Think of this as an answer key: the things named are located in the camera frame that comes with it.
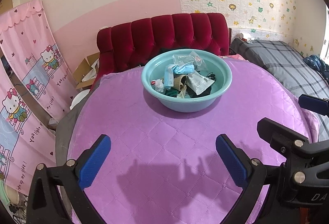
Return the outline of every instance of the red velvet sofa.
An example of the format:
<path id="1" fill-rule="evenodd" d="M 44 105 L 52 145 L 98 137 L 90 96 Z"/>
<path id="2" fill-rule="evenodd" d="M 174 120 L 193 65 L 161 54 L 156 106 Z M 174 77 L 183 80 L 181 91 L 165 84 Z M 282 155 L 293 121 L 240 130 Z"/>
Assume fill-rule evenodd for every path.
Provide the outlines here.
<path id="1" fill-rule="evenodd" d="M 145 65 L 157 54 L 177 48 L 225 56 L 229 32 L 221 13 L 179 13 L 146 18 L 102 29 L 97 34 L 99 72 L 118 73 Z"/>

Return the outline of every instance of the purple bedsheet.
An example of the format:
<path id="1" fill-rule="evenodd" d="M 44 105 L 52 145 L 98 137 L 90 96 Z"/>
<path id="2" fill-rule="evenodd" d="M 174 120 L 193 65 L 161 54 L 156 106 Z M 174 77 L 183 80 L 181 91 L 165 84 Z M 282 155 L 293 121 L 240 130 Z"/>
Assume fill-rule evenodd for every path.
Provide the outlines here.
<path id="1" fill-rule="evenodd" d="M 111 137 L 111 152 L 85 189 L 107 223 L 220 223 L 242 191 L 216 152 L 221 133 L 268 165 L 280 165 L 284 158 L 259 138 L 256 126 L 263 117 L 317 141 L 318 119 L 274 77 L 247 61 L 225 61 L 233 74 L 231 87 L 195 113 L 167 109 L 144 91 L 143 68 L 102 78 L 76 122 L 68 159 L 77 158 L 100 134 Z M 266 191 L 247 223 L 255 220 Z"/>

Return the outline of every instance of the pink wall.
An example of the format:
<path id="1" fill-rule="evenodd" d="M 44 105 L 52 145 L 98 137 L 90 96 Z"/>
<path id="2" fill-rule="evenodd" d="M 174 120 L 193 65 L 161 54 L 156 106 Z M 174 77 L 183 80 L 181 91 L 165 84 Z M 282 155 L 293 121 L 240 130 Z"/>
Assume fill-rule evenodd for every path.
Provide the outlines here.
<path id="1" fill-rule="evenodd" d="M 54 32 L 54 37 L 73 72 L 84 57 L 98 51 L 100 28 L 174 13 L 181 13 L 180 0 L 118 0 L 76 18 Z"/>

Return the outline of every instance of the hello kitty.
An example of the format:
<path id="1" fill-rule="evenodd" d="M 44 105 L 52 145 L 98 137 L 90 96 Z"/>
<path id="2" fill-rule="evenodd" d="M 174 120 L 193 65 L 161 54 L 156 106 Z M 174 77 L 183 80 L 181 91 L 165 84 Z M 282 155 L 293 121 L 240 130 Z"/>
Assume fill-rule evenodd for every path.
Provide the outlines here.
<path id="1" fill-rule="evenodd" d="M 25 106 L 25 103 L 20 101 L 17 91 L 14 88 L 11 88 L 7 92 L 7 96 L 2 101 L 2 104 L 9 114 L 9 121 L 14 119 L 15 123 L 17 121 L 24 122 L 27 118 L 26 109 L 23 108 Z"/>
<path id="2" fill-rule="evenodd" d="M 50 45 L 47 46 L 45 51 L 41 53 L 41 57 L 44 61 L 43 66 L 48 67 L 49 69 L 52 68 L 54 70 L 56 70 L 57 67 L 59 67 L 59 63 L 55 58 L 55 54 L 52 46 Z"/>

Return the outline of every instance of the hello kitty poster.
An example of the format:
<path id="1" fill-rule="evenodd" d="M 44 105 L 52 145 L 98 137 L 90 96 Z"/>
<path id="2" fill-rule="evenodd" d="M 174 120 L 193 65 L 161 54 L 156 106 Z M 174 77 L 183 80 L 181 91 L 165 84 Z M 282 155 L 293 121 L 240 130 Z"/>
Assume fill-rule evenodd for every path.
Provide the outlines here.
<path id="1" fill-rule="evenodd" d="M 28 195 L 36 166 L 55 162 L 55 136 L 24 103 L 0 65 L 0 180 Z"/>
<path id="2" fill-rule="evenodd" d="M 61 120 L 78 91 L 41 0 L 21 4 L 0 16 L 0 47 L 30 94 L 54 119 Z"/>

